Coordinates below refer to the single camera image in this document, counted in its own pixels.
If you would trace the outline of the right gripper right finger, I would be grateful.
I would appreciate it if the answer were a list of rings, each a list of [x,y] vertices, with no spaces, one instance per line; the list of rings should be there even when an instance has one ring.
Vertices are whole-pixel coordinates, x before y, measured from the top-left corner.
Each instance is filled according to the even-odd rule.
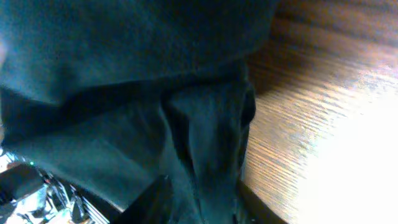
[[[244,182],[237,183],[237,224],[287,224],[274,213]]]

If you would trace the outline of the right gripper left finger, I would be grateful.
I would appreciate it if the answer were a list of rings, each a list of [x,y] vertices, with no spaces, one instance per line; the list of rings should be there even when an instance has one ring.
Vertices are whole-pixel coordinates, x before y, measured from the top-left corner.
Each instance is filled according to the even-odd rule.
[[[118,216],[113,224],[166,224],[172,208],[172,184],[168,176],[157,178]]]

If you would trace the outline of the black t-shirt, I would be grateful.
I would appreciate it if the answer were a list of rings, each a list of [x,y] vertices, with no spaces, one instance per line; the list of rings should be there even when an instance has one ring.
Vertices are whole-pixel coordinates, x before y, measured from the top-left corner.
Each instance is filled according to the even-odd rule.
[[[277,1],[1,1],[2,148],[127,209],[158,177],[209,211],[241,181],[247,55]]]

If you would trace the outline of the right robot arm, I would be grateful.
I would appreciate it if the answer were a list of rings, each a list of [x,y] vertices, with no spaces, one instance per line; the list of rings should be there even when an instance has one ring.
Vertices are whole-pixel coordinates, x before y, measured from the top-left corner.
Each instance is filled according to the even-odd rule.
[[[179,199],[166,175],[124,211],[32,163],[7,161],[1,172],[1,223],[283,223],[239,181],[230,202],[201,211]]]

